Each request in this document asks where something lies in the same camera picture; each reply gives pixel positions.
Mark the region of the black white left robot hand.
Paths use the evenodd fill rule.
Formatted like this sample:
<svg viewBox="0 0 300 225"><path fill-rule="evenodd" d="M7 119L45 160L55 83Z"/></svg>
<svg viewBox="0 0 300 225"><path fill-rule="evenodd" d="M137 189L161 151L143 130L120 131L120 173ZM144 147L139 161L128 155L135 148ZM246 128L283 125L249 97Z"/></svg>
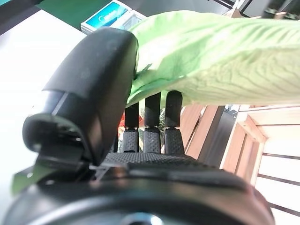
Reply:
<svg viewBox="0 0 300 225"><path fill-rule="evenodd" d="M158 148L160 95L146 100L149 151L138 149L138 105L126 107L138 41L102 28L62 61L25 119L37 153L14 176L6 225L273 225L252 185L183 151L180 92L167 95L165 153Z"/></svg>

